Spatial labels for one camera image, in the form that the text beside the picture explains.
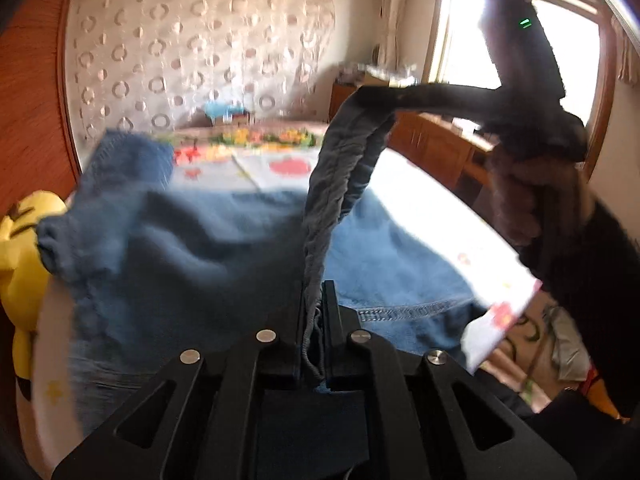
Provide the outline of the person's right hand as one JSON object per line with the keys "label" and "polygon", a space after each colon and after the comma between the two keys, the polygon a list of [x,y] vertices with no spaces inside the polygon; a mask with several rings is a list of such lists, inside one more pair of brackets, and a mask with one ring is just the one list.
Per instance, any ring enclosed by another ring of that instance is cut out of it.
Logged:
{"label": "person's right hand", "polygon": [[567,160],[549,155],[518,160],[498,145],[489,155],[488,170],[495,228],[516,248],[547,233],[545,214],[562,235],[572,236],[596,208],[584,175]]}

